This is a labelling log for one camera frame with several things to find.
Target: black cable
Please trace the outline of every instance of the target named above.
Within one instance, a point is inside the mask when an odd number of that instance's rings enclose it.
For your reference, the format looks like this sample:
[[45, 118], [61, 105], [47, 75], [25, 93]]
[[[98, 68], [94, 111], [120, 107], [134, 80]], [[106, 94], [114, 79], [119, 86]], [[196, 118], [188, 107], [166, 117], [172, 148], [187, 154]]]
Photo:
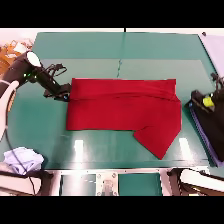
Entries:
[[[13, 94], [15, 93], [15, 90], [12, 92], [10, 98], [9, 98], [9, 101], [8, 101], [8, 104], [7, 104], [7, 108], [6, 108], [6, 122], [5, 122], [5, 137], [6, 137], [6, 141], [8, 143], [8, 146], [10, 148], [10, 150], [12, 151], [12, 154], [13, 156], [16, 158], [16, 160], [18, 161], [18, 163], [20, 164], [20, 166], [22, 166], [22, 168], [24, 169], [24, 171], [27, 173], [27, 169], [23, 166], [23, 164], [21, 163], [21, 161], [18, 159], [18, 157], [16, 156], [15, 152], [13, 151], [13, 147], [9, 141], [9, 136], [8, 136], [8, 106], [9, 106], [9, 103], [10, 103], [10, 100], [13, 96]], [[33, 195], [36, 196], [36, 193], [35, 193], [35, 188], [34, 188], [34, 184], [33, 184], [33, 181], [31, 180], [31, 178], [28, 176], [31, 184], [32, 184], [32, 188], [33, 188]]]

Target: white cloth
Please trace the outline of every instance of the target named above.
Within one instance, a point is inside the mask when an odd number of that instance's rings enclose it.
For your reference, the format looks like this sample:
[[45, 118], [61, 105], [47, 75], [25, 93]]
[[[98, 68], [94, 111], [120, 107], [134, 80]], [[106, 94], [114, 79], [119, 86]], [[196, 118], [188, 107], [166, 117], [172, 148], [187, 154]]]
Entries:
[[[41, 164], [44, 161], [44, 158], [41, 154], [35, 153], [33, 149], [19, 147], [13, 149], [13, 152], [16, 154], [19, 161], [23, 164], [24, 168], [26, 168], [27, 172], [41, 169]], [[19, 162], [13, 155], [13, 152], [12, 150], [10, 150], [4, 153], [4, 162], [7, 163], [15, 173], [25, 175], [26, 171], [19, 164]]]

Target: white floor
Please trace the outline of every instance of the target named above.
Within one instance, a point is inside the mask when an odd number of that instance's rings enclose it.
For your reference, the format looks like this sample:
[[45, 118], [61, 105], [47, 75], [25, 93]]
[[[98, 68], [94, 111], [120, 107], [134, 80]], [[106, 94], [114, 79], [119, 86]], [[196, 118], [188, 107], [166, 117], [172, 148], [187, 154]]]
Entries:
[[[123, 28], [0, 28], [0, 45], [24, 38], [35, 40], [38, 32], [123, 32]], [[127, 32], [158, 32], [224, 36], [224, 28], [127, 28]]]

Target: green table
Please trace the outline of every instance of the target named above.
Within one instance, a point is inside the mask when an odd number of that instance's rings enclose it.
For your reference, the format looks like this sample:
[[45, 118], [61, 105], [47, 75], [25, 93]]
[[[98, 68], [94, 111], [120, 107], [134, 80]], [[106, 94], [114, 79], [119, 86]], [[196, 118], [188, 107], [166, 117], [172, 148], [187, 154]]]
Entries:
[[[194, 76], [196, 81], [191, 90], [197, 86], [201, 88], [204, 86], [204, 91], [213, 88], [208, 77], [215, 69], [197, 35], [39, 33], [33, 51], [45, 66], [51, 63], [63, 63], [67, 67], [68, 71], [57, 77], [60, 84], [70, 82], [72, 77], [116, 78], [119, 60], [122, 59], [120, 78], [161, 79], [176, 76], [178, 80], [189, 81]], [[160, 63], [155, 70], [159, 71], [161, 76], [153, 76], [147, 72], [148, 69], [153, 69], [156, 63]], [[166, 76], [166, 73], [157, 69], [164, 67], [161, 65], [167, 66], [167, 69], [175, 68], [175, 75], [167, 70], [169, 75]], [[178, 66], [186, 68], [185, 72], [178, 73]], [[190, 89], [184, 90], [185, 85], [186, 83], [181, 86], [183, 91], [179, 89], [184, 102], [190, 97]], [[179, 137], [188, 139], [191, 159], [183, 157], [177, 138], [164, 159], [158, 160], [132, 137], [131, 131], [66, 131], [67, 104], [45, 99], [42, 96], [43, 92], [41, 86], [31, 83], [18, 90], [9, 115], [9, 136], [13, 147], [25, 146], [41, 153], [45, 157], [46, 169], [209, 165], [207, 150], [189, 112], [184, 109], [183, 128]], [[84, 141], [82, 160], [76, 158], [74, 150], [76, 140]], [[2, 152], [8, 150], [4, 138], [0, 150]]]

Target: red towel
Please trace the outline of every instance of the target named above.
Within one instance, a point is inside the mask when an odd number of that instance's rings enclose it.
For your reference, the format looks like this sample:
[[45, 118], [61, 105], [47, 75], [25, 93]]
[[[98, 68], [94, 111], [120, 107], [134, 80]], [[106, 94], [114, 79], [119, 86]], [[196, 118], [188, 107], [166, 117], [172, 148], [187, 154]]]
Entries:
[[134, 137], [162, 159], [181, 130], [175, 88], [175, 79], [72, 79], [66, 129], [134, 130]]

